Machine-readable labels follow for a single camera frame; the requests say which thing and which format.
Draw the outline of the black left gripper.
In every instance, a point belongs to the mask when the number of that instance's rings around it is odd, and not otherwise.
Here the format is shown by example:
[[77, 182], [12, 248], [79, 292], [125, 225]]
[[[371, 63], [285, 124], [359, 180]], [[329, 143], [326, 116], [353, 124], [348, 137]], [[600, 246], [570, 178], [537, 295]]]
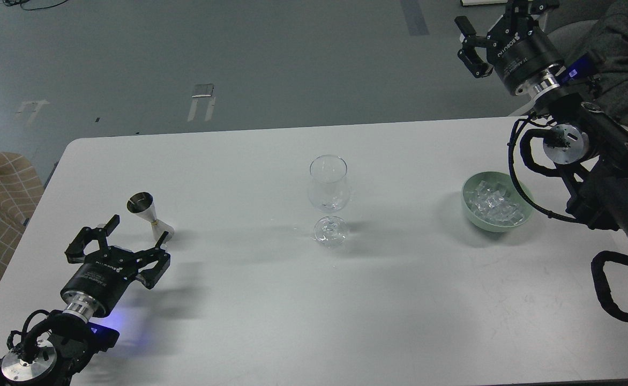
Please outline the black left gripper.
[[[133, 279], [151, 290], [170, 266], [170, 253], [163, 246], [169, 232], [163, 232], [154, 247], [133, 253], [108, 244], [107, 237], [119, 224], [115, 214], [105, 225], [82, 227], [65, 250], [68, 263], [83, 264], [60, 291], [64, 312], [85, 323], [108, 317]], [[85, 249], [94, 240], [98, 251], [86, 256]]]

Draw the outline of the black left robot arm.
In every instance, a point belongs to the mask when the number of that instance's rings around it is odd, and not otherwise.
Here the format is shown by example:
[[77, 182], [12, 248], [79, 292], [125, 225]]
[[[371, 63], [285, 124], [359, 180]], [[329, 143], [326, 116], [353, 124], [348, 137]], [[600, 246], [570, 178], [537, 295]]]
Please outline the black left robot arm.
[[157, 285], [170, 266], [165, 244], [174, 234], [155, 220], [155, 245], [129, 251], [108, 243], [119, 220], [115, 215], [105, 225], [82, 228], [66, 248], [67, 261], [79, 268], [60, 291], [65, 308], [36, 310], [10, 332], [0, 385], [69, 385], [94, 355], [115, 347], [119, 332], [94, 318], [108, 317], [135, 281], [148, 289]]

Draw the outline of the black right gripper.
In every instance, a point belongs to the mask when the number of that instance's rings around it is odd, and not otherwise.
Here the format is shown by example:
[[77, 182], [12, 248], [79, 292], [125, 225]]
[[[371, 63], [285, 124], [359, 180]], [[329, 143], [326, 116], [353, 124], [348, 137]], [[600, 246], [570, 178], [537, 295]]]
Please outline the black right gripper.
[[[559, 6], [560, 1], [507, 1], [503, 21], [486, 37], [477, 34], [468, 17], [455, 17], [462, 36], [458, 58], [473, 77], [488, 77], [494, 69], [510, 95], [522, 94], [522, 85], [533, 76], [544, 70], [557, 75], [564, 68], [561, 54], [534, 19]], [[487, 62], [477, 48], [487, 48]]]

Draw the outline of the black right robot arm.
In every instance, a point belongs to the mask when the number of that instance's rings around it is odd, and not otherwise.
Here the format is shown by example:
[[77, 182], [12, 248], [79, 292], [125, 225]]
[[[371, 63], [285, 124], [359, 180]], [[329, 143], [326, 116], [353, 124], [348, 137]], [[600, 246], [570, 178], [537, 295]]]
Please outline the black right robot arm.
[[[458, 57], [475, 78], [495, 72], [511, 95], [530, 96], [525, 117], [515, 121], [507, 143], [509, 174], [519, 195], [549, 218], [589, 229], [621, 229], [628, 238], [628, 131], [591, 101], [605, 57], [591, 50], [566, 64], [541, 29], [540, 19], [559, 5], [508, 1], [485, 36], [477, 34], [468, 17], [456, 17], [462, 44]], [[525, 193], [514, 169], [515, 149], [531, 171], [562, 179], [570, 194], [566, 215], [540, 207]], [[612, 298], [606, 262], [628, 266], [628, 256], [602, 251], [591, 262], [601, 307], [628, 323], [628, 313]]]

